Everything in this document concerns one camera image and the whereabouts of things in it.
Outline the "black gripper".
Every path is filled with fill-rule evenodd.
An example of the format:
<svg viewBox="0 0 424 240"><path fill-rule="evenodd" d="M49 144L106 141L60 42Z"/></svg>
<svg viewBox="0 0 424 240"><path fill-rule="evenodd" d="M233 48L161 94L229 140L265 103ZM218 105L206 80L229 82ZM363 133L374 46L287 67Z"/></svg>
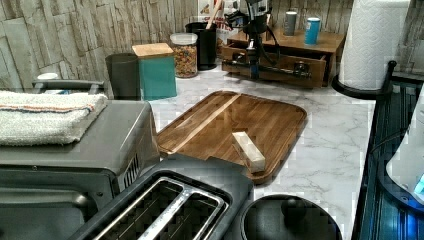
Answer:
<svg viewBox="0 0 424 240"><path fill-rule="evenodd" d="M259 38L251 39L249 41L248 47L246 48L250 68L250 77L252 79L259 78L259 43Z"/></svg>

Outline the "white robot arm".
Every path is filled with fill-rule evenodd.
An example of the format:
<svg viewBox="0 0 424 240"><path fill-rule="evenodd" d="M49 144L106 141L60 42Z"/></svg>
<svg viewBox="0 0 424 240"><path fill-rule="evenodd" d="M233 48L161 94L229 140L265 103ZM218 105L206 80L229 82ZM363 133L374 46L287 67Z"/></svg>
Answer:
<svg viewBox="0 0 424 240"><path fill-rule="evenodd" d="M238 19L242 20L242 24L239 25L239 28L243 30L248 38L246 51L250 77L258 79L261 56L264 56L270 64L276 64L276 62L267 55L261 37L261 35L266 32L269 32L272 37L275 37L267 24L268 15L272 11L272 0L245 0L245 2L247 7L246 13L243 13L241 10L236 10L233 13L225 14L224 19L226 25L231 29L236 28Z"/></svg>

